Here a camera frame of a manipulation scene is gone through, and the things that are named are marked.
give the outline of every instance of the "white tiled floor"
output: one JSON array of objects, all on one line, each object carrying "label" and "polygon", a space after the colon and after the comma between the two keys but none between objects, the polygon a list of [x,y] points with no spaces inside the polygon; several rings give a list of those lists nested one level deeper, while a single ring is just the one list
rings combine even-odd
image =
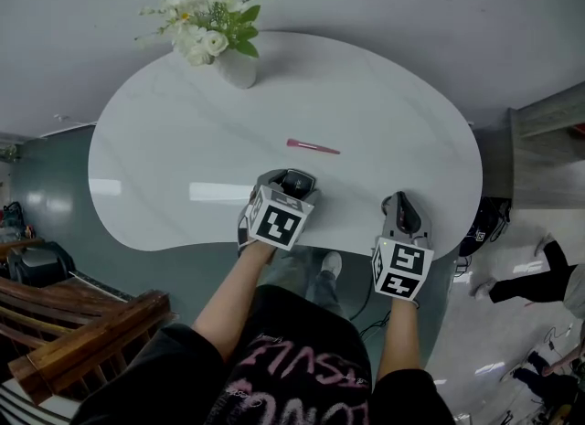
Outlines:
[{"label": "white tiled floor", "polygon": [[534,248],[547,231],[564,249],[569,264],[585,262],[585,210],[520,210],[500,239],[486,243],[473,255],[471,276],[455,279],[441,333],[427,370],[453,415],[471,414],[473,425],[499,424],[507,410],[518,423],[539,405],[523,383],[500,377],[526,352],[537,347],[549,361],[558,359],[543,343],[547,331],[556,326],[560,334],[572,325],[569,336],[554,339],[556,350],[565,355],[579,340],[580,321],[562,303],[527,306],[515,298],[493,304],[476,301],[470,292],[490,276],[511,279],[548,271],[544,255],[534,256]]}]

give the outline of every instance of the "sneaker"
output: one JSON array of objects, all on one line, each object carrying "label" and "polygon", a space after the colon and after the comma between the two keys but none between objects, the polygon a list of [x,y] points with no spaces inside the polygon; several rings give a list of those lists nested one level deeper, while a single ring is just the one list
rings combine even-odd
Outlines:
[{"label": "sneaker", "polygon": [[341,272],[341,254],[337,251],[329,251],[324,259],[323,263],[321,264],[321,271],[330,271],[335,278],[339,277],[339,273]]},{"label": "sneaker", "polygon": [[545,235],[544,238],[537,244],[537,248],[534,250],[534,255],[539,256],[540,253],[545,250],[545,247],[554,240],[555,237],[553,237],[552,234],[547,233],[547,235]]},{"label": "sneaker", "polygon": [[505,383],[509,379],[512,379],[514,377],[516,370],[518,370],[519,368],[522,368],[523,366],[524,366],[524,362],[517,364],[514,368],[512,368],[510,371],[508,371],[505,375],[503,375],[500,378],[500,383]]},{"label": "sneaker", "polygon": [[479,287],[475,289],[475,293],[473,296],[475,300],[482,300],[489,296],[490,292],[494,288],[495,283],[497,282],[496,279],[492,278],[489,281],[482,283]]}]

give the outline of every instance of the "black t-shirt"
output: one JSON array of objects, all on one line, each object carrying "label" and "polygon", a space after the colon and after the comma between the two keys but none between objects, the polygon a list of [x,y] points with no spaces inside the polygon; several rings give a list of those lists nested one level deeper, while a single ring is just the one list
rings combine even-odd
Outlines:
[{"label": "black t-shirt", "polygon": [[201,335],[169,325],[71,423],[453,424],[422,370],[390,373],[371,391],[351,323],[264,285],[227,365]]}]

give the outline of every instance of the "pink pen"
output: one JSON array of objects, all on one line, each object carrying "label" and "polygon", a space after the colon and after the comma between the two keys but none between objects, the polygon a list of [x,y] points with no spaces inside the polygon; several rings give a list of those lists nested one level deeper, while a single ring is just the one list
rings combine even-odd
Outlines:
[{"label": "pink pen", "polygon": [[341,154],[341,152],[336,151],[335,149],[330,149],[328,147],[323,147],[322,145],[316,145],[314,143],[302,143],[301,141],[297,141],[296,139],[289,139],[286,142],[286,145],[289,147],[302,147],[304,149],[311,149],[317,152],[327,152],[328,154]]}]

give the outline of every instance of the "floor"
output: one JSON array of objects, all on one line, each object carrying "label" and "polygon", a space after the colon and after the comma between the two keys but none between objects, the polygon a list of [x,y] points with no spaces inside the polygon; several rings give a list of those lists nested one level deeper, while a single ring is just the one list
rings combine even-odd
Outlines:
[{"label": "floor", "polygon": [[[144,252],[111,237],[91,203],[87,163],[92,131],[81,129],[27,143],[23,159],[13,167],[12,198],[22,204],[25,219],[39,236],[56,241],[72,256],[78,271],[130,295],[150,289],[169,292],[172,309],[179,313],[180,321],[190,324],[235,262],[235,244]],[[456,252],[433,263],[418,296],[425,364],[441,329]],[[367,257],[344,253],[343,259],[337,293],[351,316],[367,297],[372,271]],[[366,309],[354,321],[356,328],[362,330],[383,319],[389,307],[387,296],[372,293]],[[365,338],[372,370],[376,371],[383,332],[372,329]]]},{"label": "floor", "polygon": [[[149,289],[170,292],[173,309],[190,323],[233,264],[234,246],[141,252],[114,240],[90,199],[91,132],[77,130],[27,144],[23,161],[12,173],[13,197],[21,201],[39,234],[60,243],[80,271],[131,295]],[[470,423],[471,416],[474,425],[499,425],[507,410],[514,414],[511,423],[521,423],[538,408],[536,398],[521,383],[502,384],[500,377],[531,348],[550,361],[558,358],[543,342],[553,326],[557,352],[565,354],[577,342],[580,323],[561,303],[527,305],[518,299],[494,305],[470,296],[477,284],[491,276],[504,279],[546,271],[547,262],[533,252],[547,231],[557,237],[569,262],[585,260],[585,210],[520,210],[513,211],[511,218],[512,224],[496,242],[486,243],[473,255],[467,273],[452,277],[454,251],[433,264],[420,292],[423,362],[458,423]],[[367,296],[369,261],[343,256],[338,292],[346,312],[356,313]],[[355,320],[356,327],[363,329],[381,319],[388,308],[387,297],[372,294]],[[382,333],[372,334],[365,338],[376,369]]]}]

